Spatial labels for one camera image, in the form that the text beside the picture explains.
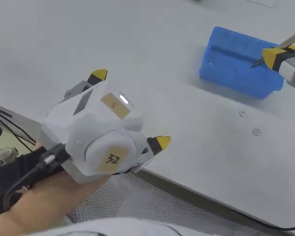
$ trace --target black strap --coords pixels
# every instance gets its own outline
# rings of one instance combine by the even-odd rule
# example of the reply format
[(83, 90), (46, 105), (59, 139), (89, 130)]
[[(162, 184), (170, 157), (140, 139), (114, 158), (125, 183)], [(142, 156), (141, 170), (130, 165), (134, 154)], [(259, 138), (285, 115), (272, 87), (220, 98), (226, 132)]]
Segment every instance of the black strap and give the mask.
[[(0, 167), (0, 214), (3, 213), (2, 199), (5, 192), (32, 168), (34, 168), (39, 162), (39, 157), (45, 152), (46, 149), (44, 147), (40, 147), (29, 154), (21, 155), (16, 158), (14, 162)], [(34, 185), (35, 183), (61, 171), (63, 171), (63, 168), (58, 167), (52, 173), (43, 173), (37, 178), (31, 179), (31, 182), (26, 183), (26, 185)], [(20, 199), (21, 195), (22, 194), (16, 193), (11, 199), (11, 203), (15, 204)]]

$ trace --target shoe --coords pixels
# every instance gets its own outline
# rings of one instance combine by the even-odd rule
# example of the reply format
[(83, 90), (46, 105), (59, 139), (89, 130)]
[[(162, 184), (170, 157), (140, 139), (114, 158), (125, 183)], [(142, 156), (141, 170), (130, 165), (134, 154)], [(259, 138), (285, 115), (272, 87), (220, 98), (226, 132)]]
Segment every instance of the shoe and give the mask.
[(0, 149), (0, 166), (13, 162), (18, 155), (19, 152), (15, 147)]

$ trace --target led light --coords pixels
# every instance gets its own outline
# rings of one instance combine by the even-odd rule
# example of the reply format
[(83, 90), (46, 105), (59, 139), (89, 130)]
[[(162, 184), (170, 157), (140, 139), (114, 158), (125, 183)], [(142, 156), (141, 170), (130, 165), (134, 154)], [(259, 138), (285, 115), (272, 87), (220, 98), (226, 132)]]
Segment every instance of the led light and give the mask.
[(125, 104), (128, 104), (129, 102), (127, 101), (127, 99), (125, 99), (124, 96), (120, 95), (120, 98), (122, 99), (122, 101), (125, 103)]

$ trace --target gray plastic part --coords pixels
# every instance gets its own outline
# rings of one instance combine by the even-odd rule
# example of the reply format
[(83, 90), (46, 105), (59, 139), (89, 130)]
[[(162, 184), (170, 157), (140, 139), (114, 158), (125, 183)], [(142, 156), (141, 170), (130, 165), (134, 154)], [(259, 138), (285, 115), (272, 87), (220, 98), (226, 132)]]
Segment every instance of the gray plastic part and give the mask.
[(81, 81), (79, 82), (76, 86), (74, 86), (72, 89), (69, 89), (67, 92), (65, 92), (64, 94), (64, 100), (62, 100), (61, 102), (68, 100), (71, 97), (74, 97), (78, 94), (80, 94), (81, 92), (83, 92), (85, 87), (92, 87), (92, 85), (86, 81)]

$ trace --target tan label sticker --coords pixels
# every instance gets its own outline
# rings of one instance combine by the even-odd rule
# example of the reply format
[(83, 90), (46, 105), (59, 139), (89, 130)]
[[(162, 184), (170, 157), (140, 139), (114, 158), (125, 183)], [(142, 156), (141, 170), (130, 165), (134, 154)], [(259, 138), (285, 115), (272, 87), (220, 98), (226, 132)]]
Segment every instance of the tan label sticker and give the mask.
[(125, 160), (128, 154), (129, 150), (127, 148), (112, 146), (108, 149), (108, 151), (105, 154), (105, 157), (97, 166), (96, 170), (108, 174), (116, 173), (118, 167)]
[(110, 109), (112, 110), (119, 119), (125, 118), (129, 113), (130, 110), (123, 105), (121, 101), (119, 101), (112, 93), (108, 93), (107, 95), (103, 96), (101, 101)]

